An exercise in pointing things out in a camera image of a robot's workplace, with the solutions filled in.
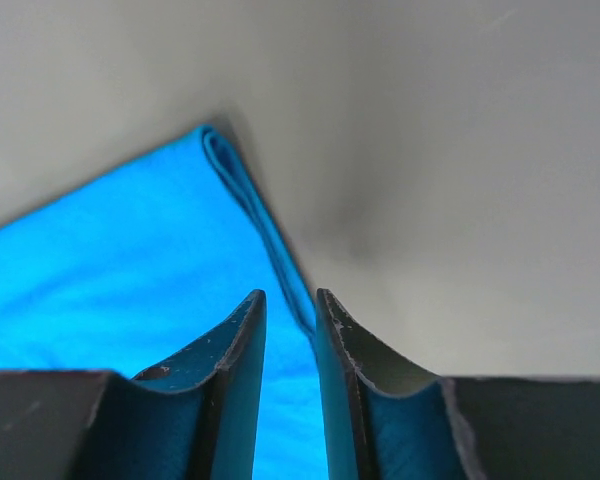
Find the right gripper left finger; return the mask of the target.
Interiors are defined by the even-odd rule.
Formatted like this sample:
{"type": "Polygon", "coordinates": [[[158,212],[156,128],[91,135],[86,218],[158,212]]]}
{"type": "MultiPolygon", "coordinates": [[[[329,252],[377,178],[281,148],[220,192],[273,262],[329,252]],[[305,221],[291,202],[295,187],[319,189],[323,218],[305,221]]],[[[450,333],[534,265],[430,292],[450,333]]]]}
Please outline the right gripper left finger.
{"type": "Polygon", "coordinates": [[[248,479],[266,297],[133,378],[0,370],[0,479],[248,479]]]}

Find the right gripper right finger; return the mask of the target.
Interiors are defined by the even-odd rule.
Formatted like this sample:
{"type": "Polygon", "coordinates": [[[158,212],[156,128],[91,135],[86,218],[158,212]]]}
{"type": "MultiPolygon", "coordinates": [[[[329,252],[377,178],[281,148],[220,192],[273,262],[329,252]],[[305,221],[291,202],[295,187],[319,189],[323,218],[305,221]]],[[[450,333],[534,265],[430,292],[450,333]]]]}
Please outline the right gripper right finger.
{"type": "Polygon", "coordinates": [[[600,479],[600,377],[445,376],[317,293],[333,479],[600,479]]]}

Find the blue t shirt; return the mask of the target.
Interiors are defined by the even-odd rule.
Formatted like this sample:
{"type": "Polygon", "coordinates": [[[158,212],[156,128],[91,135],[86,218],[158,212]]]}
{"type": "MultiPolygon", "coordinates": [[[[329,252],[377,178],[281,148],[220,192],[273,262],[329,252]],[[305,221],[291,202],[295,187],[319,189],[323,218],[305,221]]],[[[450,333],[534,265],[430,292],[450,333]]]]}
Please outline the blue t shirt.
{"type": "Polygon", "coordinates": [[[132,375],[267,300],[253,475],[328,475],[315,313],[232,144],[203,125],[0,229],[0,368],[132,375]]]}

